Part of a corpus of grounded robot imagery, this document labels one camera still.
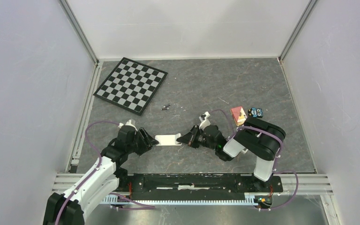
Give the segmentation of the white remote with dark buttons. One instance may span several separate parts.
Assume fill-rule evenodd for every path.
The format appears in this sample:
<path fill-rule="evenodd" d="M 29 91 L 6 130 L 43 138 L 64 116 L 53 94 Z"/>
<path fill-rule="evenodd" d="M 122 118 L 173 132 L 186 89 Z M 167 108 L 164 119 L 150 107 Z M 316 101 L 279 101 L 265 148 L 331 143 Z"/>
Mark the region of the white remote with dark buttons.
<path fill-rule="evenodd" d="M 158 141 L 157 146 L 181 146 L 182 143 L 177 141 L 180 137 L 181 133 L 177 133 L 175 135 L 156 135 L 154 139 Z"/>

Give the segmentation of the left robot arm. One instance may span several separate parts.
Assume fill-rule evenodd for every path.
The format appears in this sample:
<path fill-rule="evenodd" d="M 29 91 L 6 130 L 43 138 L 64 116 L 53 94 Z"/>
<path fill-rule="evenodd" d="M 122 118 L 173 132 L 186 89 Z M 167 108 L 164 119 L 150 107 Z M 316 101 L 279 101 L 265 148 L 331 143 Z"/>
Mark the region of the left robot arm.
<path fill-rule="evenodd" d="M 94 165 L 71 188 L 54 192 L 47 200 L 44 225 L 83 225 L 112 191 L 128 187 L 128 172 L 121 165 L 132 153 L 142 155 L 159 142 L 143 128 L 123 125 L 116 138 L 99 154 Z"/>

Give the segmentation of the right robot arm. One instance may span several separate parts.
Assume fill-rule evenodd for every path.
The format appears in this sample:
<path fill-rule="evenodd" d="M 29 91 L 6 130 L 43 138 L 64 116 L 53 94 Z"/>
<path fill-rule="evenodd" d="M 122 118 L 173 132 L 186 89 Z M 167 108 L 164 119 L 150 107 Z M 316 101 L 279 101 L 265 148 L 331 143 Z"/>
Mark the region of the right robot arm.
<path fill-rule="evenodd" d="M 212 149 L 223 161 L 231 161 L 241 152 L 252 152 L 256 155 L 252 186 L 257 191 L 264 191 L 271 185 L 275 160 L 285 138 L 286 132 L 281 127 L 248 117 L 243 126 L 228 138 L 224 137 L 217 125 L 204 120 L 176 141 L 195 149 L 200 146 Z"/>

